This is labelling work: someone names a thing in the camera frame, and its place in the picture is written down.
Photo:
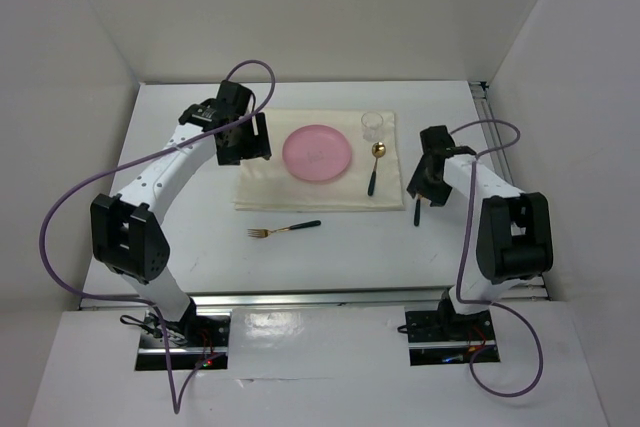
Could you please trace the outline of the pink plate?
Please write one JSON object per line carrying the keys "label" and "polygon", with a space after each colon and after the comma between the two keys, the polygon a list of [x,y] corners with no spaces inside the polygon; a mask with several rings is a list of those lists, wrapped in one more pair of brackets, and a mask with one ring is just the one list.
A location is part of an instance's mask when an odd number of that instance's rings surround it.
{"label": "pink plate", "polygon": [[337,129],[320,124],[293,131],[284,141],[282,161],[294,178],[326,183],[342,175],[352,160],[352,147]]}

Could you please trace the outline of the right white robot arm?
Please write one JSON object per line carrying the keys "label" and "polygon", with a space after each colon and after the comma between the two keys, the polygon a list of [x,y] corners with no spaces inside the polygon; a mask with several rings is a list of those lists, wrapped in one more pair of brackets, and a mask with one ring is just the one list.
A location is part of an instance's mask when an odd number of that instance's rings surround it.
{"label": "right white robot arm", "polygon": [[422,130],[420,142],[409,195],[432,207],[445,206],[454,191],[468,201],[461,265],[436,316],[440,334],[457,339],[504,292],[551,269],[549,204],[482,165],[481,154],[456,144],[444,125]]}

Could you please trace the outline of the cream cloth placemat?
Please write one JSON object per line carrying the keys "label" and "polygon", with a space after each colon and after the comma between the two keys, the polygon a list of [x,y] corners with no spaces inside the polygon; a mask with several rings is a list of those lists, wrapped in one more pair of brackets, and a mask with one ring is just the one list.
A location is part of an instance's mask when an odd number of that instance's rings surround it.
{"label": "cream cloth placemat", "polygon": [[[361,117],[366,111],[269,109],[266,113],[271,142],[270,160],[245,161],[239,174],[234,204],[245,211],[358,212],[395,211],[404,208],[400,164],[396,149],[396,117],[384,118],[386,154],[379,160],[375,192],[367,195],[375,143],[362,138]],[[320,124],[340,131],[352,147],[347,170],[326,183],[310,183],[290,175],[282,161],[285,139],[296,129]]]}

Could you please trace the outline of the gold knife green handle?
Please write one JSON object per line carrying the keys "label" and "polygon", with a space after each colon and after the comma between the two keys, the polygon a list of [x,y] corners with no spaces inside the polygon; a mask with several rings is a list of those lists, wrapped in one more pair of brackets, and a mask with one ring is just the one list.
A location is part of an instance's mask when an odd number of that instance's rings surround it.
{"label": "gold knife green handle", "polygon": [[421,204],[422,204],[422,197],[420,195],[417,195],[415,198],[415,206],[414,206],[414,214],[413,214],[414,227],[419,227],[421,223]]}

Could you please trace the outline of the clear plastic cup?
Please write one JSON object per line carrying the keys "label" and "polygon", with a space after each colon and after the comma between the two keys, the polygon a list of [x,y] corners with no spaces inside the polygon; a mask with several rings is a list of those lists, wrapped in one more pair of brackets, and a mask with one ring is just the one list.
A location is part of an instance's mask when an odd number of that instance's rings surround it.
{"label": "clear plastic cup", "polygon": [[381,142],[384,138],[384,118],[379,112],[365,112],[361,117],[362,138],[367,142]]}

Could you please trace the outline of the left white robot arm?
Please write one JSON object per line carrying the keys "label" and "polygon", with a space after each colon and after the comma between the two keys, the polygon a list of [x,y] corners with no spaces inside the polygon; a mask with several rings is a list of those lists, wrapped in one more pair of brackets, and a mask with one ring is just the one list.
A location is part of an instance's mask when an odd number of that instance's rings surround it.
{"label": "left white robot arm", "polygon": [[210,159],[238,165],[270,158],[265,115],[241,120],[254,100],[247,87],[222,81],[216,97],[181,114],[165,155],[115,195],[100,194],[90,206],[94,257],[158,308],[153,319],[162,322],[163,336],[176,346],[197,341],[208,325],[169,271],[170,246],[162,223],[173,201]]}

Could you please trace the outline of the gold spoon green handle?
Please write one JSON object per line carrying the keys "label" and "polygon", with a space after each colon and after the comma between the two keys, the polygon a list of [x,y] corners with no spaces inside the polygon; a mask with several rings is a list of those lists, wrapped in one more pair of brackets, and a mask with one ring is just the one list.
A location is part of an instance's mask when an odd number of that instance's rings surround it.
{"label": "gold spoon green handle", "polygon": [[371,153],[374,157],[374,165],[371,171],[371,176],[369,179],[369,184],[367,188],[367,195],[372,197],[375,192],[376,180],[377,180],[377,169],[379,160],[386,154],[386,146],[383,142],[376,142],[371,149]]}

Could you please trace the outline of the gold fork green handle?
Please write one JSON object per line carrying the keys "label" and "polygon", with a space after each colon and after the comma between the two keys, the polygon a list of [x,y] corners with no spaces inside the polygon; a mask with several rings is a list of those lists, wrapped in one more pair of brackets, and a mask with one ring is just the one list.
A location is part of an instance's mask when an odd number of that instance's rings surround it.
{"label": "gold fork green handle", "polygon": [[277,229],[251,228],[251,229],[247,230],[247,235],[250,238],[254,238],[254,239],[264,239],[264,238],[268,238],[269,236],[274,235],[274,234],[278,234],[278,233],[297,231],[297,230],[304,230],[304,229],[309,229],[309,228],[315,228],[315,227],[319,227],[321,225],[322,225],[322,222],[320,220],[312,220],[312,221],[293,224],[293,225],[290,225],[290,226],[281,227],[281,228],[277,228]]}

